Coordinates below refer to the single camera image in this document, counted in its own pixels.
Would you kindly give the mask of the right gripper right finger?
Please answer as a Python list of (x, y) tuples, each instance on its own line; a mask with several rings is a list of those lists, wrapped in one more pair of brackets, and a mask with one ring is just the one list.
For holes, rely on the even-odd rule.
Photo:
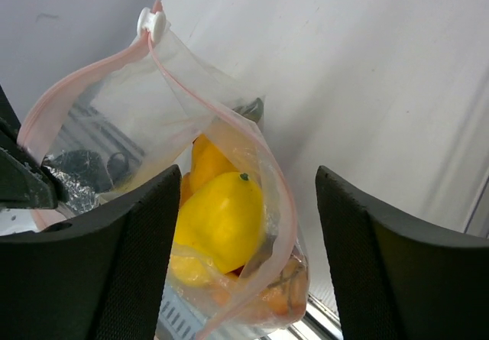
[(488, 242), (418, 219), (327, 167), (316, 196), (346, 339), (486, 339)]

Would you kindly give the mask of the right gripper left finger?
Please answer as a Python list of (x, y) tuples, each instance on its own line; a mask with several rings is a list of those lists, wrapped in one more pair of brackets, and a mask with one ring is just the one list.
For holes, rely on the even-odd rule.
[(3, 339), (152, 339), (180, 169), (42, 232), (1, 239)]

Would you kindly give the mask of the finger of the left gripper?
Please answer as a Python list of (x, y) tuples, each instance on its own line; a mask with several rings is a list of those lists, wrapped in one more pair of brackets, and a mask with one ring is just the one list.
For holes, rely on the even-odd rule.
[(59, 180), (17, 145), (21, 123), (7, 96), (1, 92), (1, 207), (3, 209), (55, 209), (67, 200)]

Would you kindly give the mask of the orange potato piece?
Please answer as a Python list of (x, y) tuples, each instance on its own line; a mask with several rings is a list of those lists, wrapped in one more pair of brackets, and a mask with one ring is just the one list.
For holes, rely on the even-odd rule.
[[(205, 286), (218, 306), (224, 306), (238, 283), (246, 283), (254, 272), (245, 275), (242, 269), (227, 273)], [(309, 269), (298, 257), (289, 258), (287, 265), (247, 306), (238, 318), (246, 323), (290, 322), (301, 317), (306, 310), (309, 291)]]

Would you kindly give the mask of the yellow mango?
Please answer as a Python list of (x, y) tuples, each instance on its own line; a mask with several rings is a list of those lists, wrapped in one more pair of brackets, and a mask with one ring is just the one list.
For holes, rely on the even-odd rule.
[(188, 286), (205, 286), (213, 270), (228, 274), (243, 267), (263, 242), (264, 229), (259, 185), (246, 173), (223, 173), (179, 210), (170, 269)]

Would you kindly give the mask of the clear zip top bag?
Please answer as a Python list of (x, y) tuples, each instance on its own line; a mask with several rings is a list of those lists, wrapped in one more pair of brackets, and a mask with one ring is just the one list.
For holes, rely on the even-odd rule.
[[(145, 8), (129, 48), (65, 77), (48, 89), (26, 117), (17, 142), (60, 181), (67, 200), (32, 209), (38, 228), (82, 215), (137, 189), (171, 166), (182, 175), (180, 209), (194, 194), (189, 175), (193, 142), (204, 134), (263, 193), (264, 240), (224, 306), (202, 287), (170, 286), (205, 318), (200, 339), (250, 339), (290, 322), (246, 323), (239, 313), (290, 257), (308, 268), (298, 237), (292, 193), (261, 131), (262, 95), (195, 56), (171, 31), (161, 3)], [(178, 245), (173, 243), (172, 251)]]

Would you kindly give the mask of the yellow lemon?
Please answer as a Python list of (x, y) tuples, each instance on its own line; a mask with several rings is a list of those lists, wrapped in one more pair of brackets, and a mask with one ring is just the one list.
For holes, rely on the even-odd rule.
[(194, 142), (189, 185), (193, 193), (215, 177), (236, 172), (238, 169), (230, 160), (204, 135)]

